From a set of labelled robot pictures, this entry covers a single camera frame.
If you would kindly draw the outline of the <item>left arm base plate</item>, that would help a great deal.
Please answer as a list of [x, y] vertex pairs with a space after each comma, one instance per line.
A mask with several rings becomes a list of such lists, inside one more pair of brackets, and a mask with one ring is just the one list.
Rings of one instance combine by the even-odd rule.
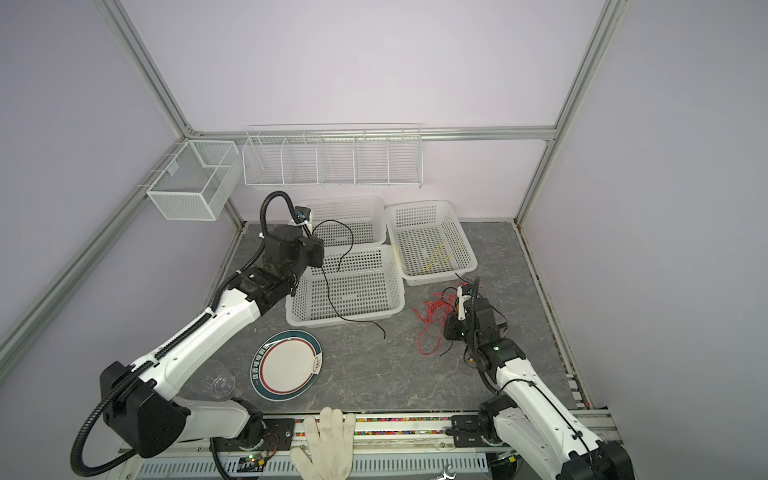
[[214, 438], [219, 452], [287, 451], [291, 448], [296, 422], [277, 417], [250, 420], [234, 438]]

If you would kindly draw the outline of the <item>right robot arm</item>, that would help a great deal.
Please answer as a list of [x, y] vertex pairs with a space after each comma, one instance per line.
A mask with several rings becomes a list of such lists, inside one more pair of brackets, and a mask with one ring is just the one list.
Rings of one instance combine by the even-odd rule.
[[479, 436], [512, 447], [543, 479], [633, 479], [628, 452], [584, 426], [502, 334], [485, 298], [458, 301], [444, 336], [465, 344], [494, 397], [480, 407]]

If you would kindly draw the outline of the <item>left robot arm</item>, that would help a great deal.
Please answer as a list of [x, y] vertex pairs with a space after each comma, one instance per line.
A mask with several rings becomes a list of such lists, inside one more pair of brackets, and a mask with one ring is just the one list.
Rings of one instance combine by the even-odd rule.
[[[211, 304], [171, 339], [134, 362], [118, 361], [100, 375], [101, 400], [76, 434], [70, 466], [81, 477], [103, 474], [139, 455], [208, 438], [249, 450], [266, 434], [263, 415], [242, 399], [188, 400], [179, 392], [220, 347], [296, 292], [302, 274], [323, 263], [325, 245], [305, 226], [264, 230], [254, 256], [218, 287]], [[103, 420], [128, 445], [98, 466], [84, 461], [86, 441]]]

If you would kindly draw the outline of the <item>white mesh wall box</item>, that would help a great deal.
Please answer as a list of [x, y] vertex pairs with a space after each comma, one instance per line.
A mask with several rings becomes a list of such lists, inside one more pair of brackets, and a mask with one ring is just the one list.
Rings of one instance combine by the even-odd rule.
[[147, 194], [167, 220], [215, 221], [243, 174], [233, 141], [187, 140]]

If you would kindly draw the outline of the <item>back left white basket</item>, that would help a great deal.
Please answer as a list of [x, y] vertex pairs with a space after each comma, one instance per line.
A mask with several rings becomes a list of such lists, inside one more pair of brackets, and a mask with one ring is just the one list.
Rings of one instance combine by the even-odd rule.
[[326, 247], [380, 245], [387, 239], [384, 202], [378, 196], [310, 199], [309, 225]]

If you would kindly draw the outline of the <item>front white plastic basket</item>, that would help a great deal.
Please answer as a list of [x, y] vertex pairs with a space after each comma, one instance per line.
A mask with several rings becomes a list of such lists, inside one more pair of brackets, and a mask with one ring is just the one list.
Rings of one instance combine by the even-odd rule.
[[294, 327], [324, 327], [378, 321], [405, 307], [400, 266], [389, 245], [331, 247], [324, 264], [302, 274], [286, 298], [286, 321]]

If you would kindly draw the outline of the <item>white plate green rim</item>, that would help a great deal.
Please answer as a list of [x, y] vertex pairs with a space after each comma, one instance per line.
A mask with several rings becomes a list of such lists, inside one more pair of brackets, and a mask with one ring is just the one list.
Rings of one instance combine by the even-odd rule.
[[249, 379], [260, 397], [285, 402], [313, 385], [322, 364], [323, 350], [315, 336], [302, 330], [286, 330], [260, 346], [251, 361]]

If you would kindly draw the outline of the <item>clear glass cup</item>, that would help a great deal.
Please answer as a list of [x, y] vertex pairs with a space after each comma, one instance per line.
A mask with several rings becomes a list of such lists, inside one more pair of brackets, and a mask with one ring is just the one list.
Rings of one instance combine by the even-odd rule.
[[200, 388], [213, 399], [229, 398], [236, 388], [236, 377], [222, 362], [209, 360], [201, 366]]

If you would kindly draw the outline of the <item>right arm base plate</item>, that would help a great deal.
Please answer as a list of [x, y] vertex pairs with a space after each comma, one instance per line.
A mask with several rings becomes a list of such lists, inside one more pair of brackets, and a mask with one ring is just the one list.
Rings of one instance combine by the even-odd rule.
[[502, 447], [506, 443], [497, 435], [493, 417], [486, 412], [471, 415], [454, 415], [445, 433], [459, 448]]

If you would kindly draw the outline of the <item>back right white basket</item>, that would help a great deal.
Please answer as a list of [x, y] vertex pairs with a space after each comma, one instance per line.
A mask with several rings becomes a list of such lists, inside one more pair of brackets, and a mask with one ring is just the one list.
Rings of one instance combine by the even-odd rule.
[[384, 219], [408, 285], [453, 281], [477, 268], [476, 255], [449, 202], [392, 205], [384, 209]]

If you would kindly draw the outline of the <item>white gloved hand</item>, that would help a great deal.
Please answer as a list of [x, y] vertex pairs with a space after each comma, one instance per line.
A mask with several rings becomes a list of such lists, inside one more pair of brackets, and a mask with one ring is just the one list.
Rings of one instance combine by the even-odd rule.
[[356, 415], [325, 407], [318, 419], [306, 416], [302, 426], [309, 453], [299, 447], [290, 451], [290, 460], [301, 478], [348, 479], [353, 466]]

